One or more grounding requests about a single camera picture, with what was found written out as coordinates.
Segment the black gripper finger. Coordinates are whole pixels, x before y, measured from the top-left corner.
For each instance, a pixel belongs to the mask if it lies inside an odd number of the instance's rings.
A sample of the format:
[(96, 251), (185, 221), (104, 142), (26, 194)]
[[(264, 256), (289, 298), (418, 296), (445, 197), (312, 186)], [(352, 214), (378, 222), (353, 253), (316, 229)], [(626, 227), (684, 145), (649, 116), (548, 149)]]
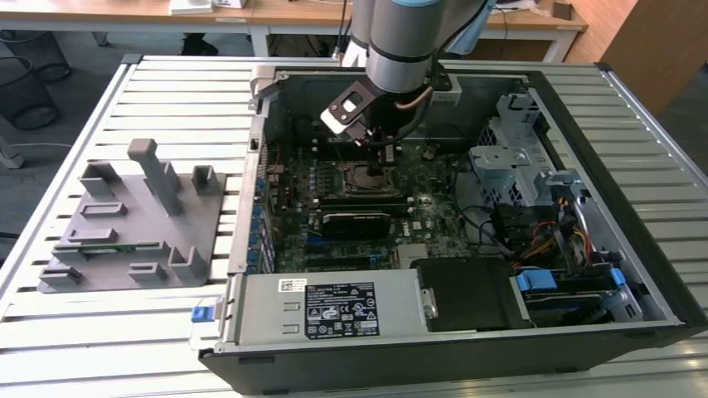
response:
[(370, 164), (370, 176), (380, 177), (390, 172), (397, 166), (396, 144), (384, 144), (382, 142), (370, 142), (374, 160)]

